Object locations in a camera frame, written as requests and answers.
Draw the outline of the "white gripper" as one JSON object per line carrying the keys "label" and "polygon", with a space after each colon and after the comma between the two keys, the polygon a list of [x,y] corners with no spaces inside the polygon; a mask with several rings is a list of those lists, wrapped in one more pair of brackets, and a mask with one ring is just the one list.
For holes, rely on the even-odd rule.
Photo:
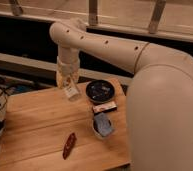
{"label": "white gripper", "polygon": [[57,57],[56,84],[62,89],[69,84],[70,79],[75,83],[79,80],[80,60],[75,59],[70,63],[63,62],[60,57]]}

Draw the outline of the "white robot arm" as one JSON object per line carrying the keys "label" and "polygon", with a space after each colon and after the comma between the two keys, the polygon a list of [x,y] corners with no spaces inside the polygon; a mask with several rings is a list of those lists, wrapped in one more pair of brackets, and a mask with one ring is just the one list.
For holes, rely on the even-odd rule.
{"label": "white robot arm", "polygon": [[88,33],[61,20],[50,27],[63,62],[82,50],[134,75],[127,91],[133,171],[193,171],[193,57],[165,46]]}

